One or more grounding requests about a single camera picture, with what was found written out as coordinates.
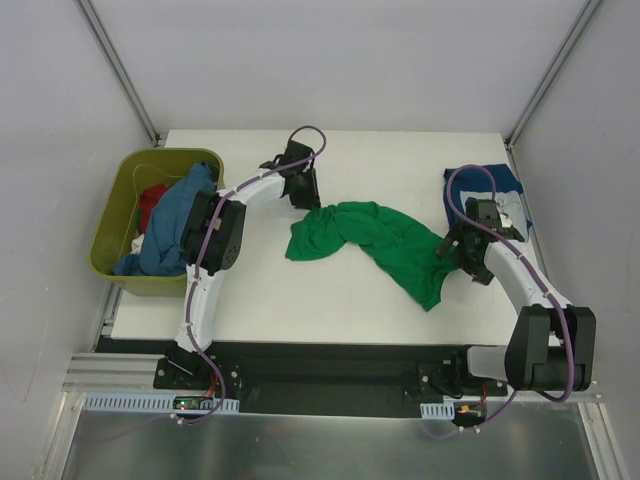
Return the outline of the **green t shirt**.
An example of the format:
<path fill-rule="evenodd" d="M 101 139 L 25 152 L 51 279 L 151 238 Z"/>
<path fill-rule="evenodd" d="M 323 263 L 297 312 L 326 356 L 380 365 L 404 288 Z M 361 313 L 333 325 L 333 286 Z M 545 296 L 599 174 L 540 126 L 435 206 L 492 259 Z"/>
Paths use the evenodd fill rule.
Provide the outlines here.
<path fill-rule="evenodd" d="M 423 310 L 441 301 L 446 277 L 457 269 L 436 254 L 442 238 L 414 218 L 375 202 L 315 208 L 291 225 L 285 257 L 315 261 L 353 244 L 367 254 Z"/>

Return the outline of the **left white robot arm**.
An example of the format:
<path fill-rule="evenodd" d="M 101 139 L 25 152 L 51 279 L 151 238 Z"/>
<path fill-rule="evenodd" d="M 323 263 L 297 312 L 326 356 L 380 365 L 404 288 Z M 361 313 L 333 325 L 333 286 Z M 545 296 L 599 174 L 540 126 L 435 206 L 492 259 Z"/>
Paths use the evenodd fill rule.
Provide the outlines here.
<path fill-rule="evenodd" d="M 196 194 L 181 239 L 187 272 L 183 319 L 165 367 L 188 388 L 204 387 L 215 372 L 203 355 L 213 341 L 213 318 L 226 273 L 241 252 L 247 214 L 283 197 L 296 209 L 320 207 L 317 156 L 311 147 L 290 139 L 285 151 L 261 164 L 251 178 Z"/>

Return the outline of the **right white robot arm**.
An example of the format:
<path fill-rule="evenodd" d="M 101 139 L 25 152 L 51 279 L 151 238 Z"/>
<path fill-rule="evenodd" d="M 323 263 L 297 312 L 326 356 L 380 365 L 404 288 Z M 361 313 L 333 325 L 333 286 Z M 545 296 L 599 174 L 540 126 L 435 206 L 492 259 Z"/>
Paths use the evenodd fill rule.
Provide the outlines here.
<path fill-rule="evenodd" d="M 487 378 L 516 391 L 557 391 L 556 399 L 566 400 L 591 385 L 596 317 L 558 293 L 520 251 L 522 243 L 495 201 L 472 199 L 438 247 L 438 257 L 451 255 L 474 282 L 498 281 L 518 314 L 508 344 L 468 347 L 466 360 L 450 369 L 450 382 L 466 395 Z"/>

